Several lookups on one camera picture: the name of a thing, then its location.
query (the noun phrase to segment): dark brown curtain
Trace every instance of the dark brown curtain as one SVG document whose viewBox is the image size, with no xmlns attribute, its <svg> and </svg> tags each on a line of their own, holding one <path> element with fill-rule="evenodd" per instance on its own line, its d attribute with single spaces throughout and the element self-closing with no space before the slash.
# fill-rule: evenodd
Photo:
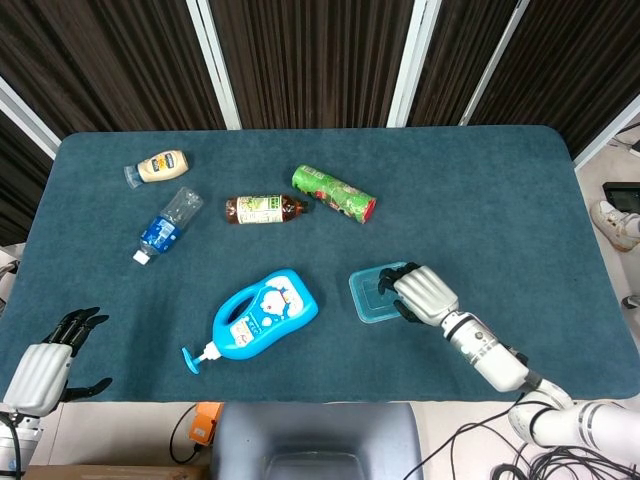
<svg viewBox="0 0 640 480">
<path fill-rule="evenodd" d="M 386 124 L 413 0 L 215 0 L 244 128 Z"/>
<path fill-rule="evenodd" d="M 51 159 L 0 113 L 0 246 L 26 241 Z"/>
<path fill-rule="evenodd" d="M 640 94 L 640 3 L 532 0 L 475 124 L 544 124 L 572 155 Z"/>
<path fill-rule="evenodd" d="M 0 74 L 60 137 L 224 128 L 184 1 L 3 0 Z"/>
<path fill-rule="evenodd" d="M 517 0 L 442 0 L 408 124 L 457 125 Z"/>
</svg>

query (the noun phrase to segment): blue bottle label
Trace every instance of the blue bottle label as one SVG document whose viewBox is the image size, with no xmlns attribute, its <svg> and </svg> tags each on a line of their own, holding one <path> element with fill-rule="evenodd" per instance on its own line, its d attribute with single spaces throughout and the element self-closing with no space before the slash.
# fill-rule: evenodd
<svg viewBox="0 0 640 480">
<path fill-rule="evenodd" d="M 180 236 L 180 233 L 180 229 L 173 223 L 158 216 L 149 225 L 149 228 L 142 232 L 140 239 L 159 252 L 166 252 Z"/>
</svg>

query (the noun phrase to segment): white bottle cap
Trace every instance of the white bottle cap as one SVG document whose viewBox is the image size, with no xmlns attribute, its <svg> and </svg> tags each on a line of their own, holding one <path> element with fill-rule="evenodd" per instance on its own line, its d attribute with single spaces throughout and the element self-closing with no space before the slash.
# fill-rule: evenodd
<svg viewBox="0 0 640 480">
<path fill-rule="evenodd" d="M 216 347 L 215 343 L 209 342 L 204 346 L 204 352 L 200 355 L 200 358 L 207 360 L 217 360 L 221 357 L 220 350 Z"/>
<path fill-rule="evenodd" d="M 133 259 L 140 265 L 146 265 L 150 258 L 151 257 L 144 253 L 142 250 L 138 250 L 133 256 Z"/>
</svg>

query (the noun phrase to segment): robotic hand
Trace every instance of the robotic hand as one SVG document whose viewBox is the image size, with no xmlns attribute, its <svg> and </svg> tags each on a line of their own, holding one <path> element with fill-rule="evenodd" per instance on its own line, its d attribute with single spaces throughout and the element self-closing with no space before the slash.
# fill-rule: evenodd
<svg viewBox="0 0 640 480">
<path fill-rule="evenodd" d="M 78 350 L 91 330 L 109 318 L 96 315 L 99 310 L 94 307 L 67 314 L 42 343 L 30 345 L 22 355 L 3 399 L 9 412 L 0 417 L 4 424 L 0 424 L 0 479 L 24 473 L 42 436 L 41 417 L 60 402 L 93 397 L 111 384 L 111 378 L 103 378 L 92 387 L 67 388 Z"/>
<path fill-rule="evenodd" d="M 542 447 L 583 446 L 640 463 L 640 414 L 606 402 L 574 403 L 557 385 L 526 367 L 526 357 L 500 343 L 475 315 L 458 310 L 458 297 L 429 268 L 408 263 L 380 272 L 378 290 L 410 322 L 442 327 L 444 337 L 499 392 L 526 395 L 509 412 L 524 441 Z"/>
</svg>

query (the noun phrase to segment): mayonnaise bottle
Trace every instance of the mayonnaise bottle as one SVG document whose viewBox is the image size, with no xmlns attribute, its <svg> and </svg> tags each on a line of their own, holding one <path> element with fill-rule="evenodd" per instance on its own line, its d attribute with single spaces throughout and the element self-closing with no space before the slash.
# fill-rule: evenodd
<svg viewBox="0 0 640 480">
<path fill-rule="evenodd" d="M 124 167 L 124 176 L 131 188 L 143 183 L 160 182 L 179 177 L 189 170 L 187 157 L 180 150 L 168 150 L 143 160 L 137 165 Z"/>
</svg>

